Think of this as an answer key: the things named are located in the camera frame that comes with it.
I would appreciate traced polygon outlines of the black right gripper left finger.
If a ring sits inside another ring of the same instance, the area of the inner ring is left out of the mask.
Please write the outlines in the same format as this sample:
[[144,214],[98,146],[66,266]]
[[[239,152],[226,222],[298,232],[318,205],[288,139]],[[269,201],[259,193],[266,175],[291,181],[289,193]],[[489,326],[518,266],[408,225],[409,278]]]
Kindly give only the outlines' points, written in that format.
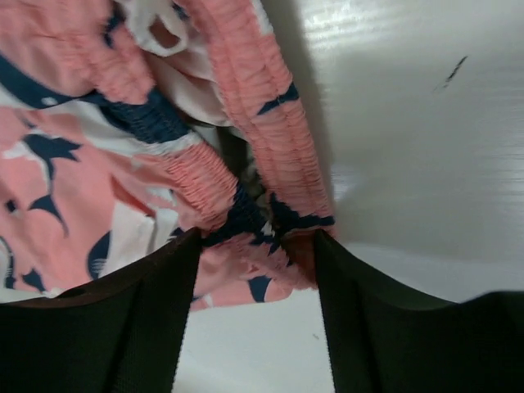
[[2,391],[171,391],[200,254],[192,229],[58,297],[2,305]]

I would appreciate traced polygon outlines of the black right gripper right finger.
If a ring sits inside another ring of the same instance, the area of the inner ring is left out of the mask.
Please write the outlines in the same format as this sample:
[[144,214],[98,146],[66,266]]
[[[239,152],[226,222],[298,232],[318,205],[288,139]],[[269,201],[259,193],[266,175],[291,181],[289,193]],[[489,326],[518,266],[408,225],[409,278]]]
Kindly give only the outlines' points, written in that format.
[[323,230],[314,258],[336,391],[522,391],[521,292],[449,302],[387,276]]

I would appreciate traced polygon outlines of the pink shark print shorts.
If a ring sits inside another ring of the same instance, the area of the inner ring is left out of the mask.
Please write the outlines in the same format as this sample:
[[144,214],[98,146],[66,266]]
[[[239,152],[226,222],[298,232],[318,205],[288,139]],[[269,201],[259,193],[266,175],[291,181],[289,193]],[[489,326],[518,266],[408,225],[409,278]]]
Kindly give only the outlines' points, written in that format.
[[198,228],[194,310],[278,301],[334,223],[261,2],[2,2],[2,289],[57,296]]

